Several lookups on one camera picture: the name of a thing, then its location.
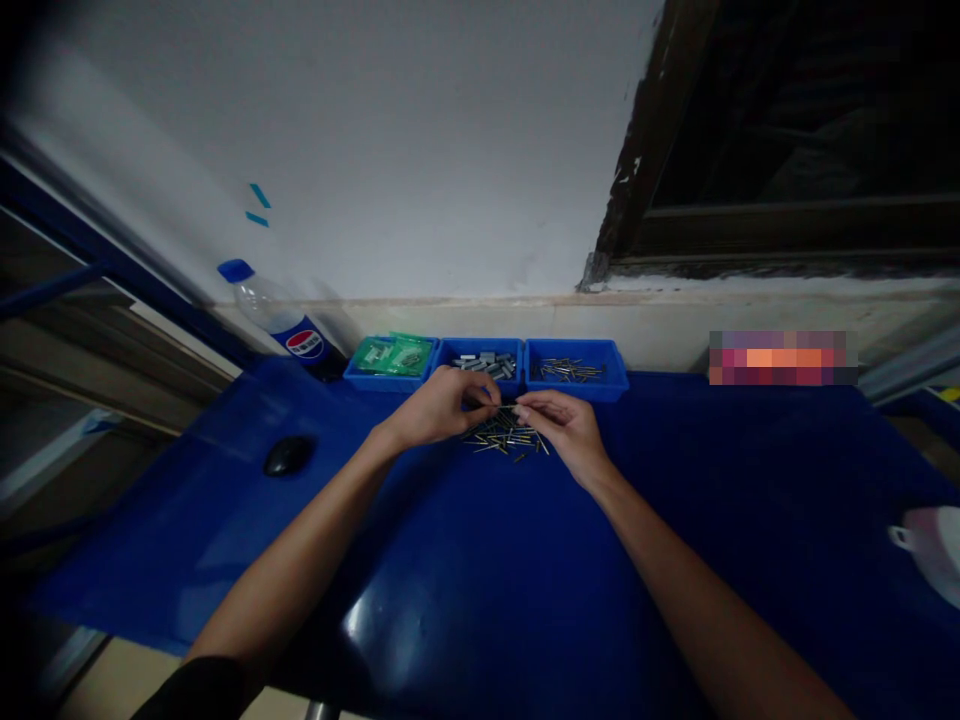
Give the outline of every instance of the blue workbench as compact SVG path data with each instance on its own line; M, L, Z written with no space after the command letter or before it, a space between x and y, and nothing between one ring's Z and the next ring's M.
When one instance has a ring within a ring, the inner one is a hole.
M182 654L232 583L403 396L292 362L244 374L36 590L37 610ZM635 373L598 405L629 480L861 717L956 717L960 612L886 526L960 505L853 388ZM281 437L319 448L261 474ZM659 718L709 708L554 453L401 458L272 684L375 717Z

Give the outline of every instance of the finger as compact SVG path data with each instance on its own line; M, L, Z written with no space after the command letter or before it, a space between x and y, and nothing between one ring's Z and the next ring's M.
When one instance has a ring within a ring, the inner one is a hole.
M500 412L499 407L489 406L471 410L470 412L464 413L464 416L467 418L467 422L470 423L469 427L473 427L474 425L479 425L482 422L490 420L498 412Z
M557 407L553 403L548 402L534 402L527 405L527 407L533 408L542 415L546 415L551 420L559 422L561 425L566 425L568 422L573 420L573 414L564 410L561 407Z
M516 413L525 424L532 427L554 445L557 444L557 440L563 432L563 429L559 425L525 405L517 405L517 407L513 409L513 412Z
M546 402L551 405L555 405L558 408L566 410L568 413L575 413L579 408L581 408L585 403L583 400L578 400L575 397L571 397L565 393L562 393L558 390L537 390L536 392L530 392L526 395L521 395L517 398L517 402L521 405L530 405L535 402Z
M486 373L473 372L472 370L461 370L458 380L460 382L460 387L462 387L464 391L466 391L468 387L486 388L487 392L490 393L490 397L493 399L493 404L499 405L501 403L500 388L497 387L496 380Z
M463 391L463 396L473 400L477 405L493 405L493 398L478 387L468 387Z

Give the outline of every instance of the pepsi logo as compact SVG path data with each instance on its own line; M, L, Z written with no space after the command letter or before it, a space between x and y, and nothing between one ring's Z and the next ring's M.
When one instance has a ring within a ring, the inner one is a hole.
M287 350L301 358L317 357L323 352L323 338L316 330L301 330L287 338Z

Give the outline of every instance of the white wall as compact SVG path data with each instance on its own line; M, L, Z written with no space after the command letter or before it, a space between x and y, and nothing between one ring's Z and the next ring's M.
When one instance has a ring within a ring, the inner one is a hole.
M661 5L89 0L13 119L211 300L235 256L303 299L568 293Z

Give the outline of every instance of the forearm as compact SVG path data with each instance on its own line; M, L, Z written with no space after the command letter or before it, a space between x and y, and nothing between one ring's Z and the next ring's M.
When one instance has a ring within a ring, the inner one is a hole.
M233 586L187 660L238 660L252 695L316 607L402 448L381 428Z
M610 519L698 684L724 718L850 711L612 464L581 479Z

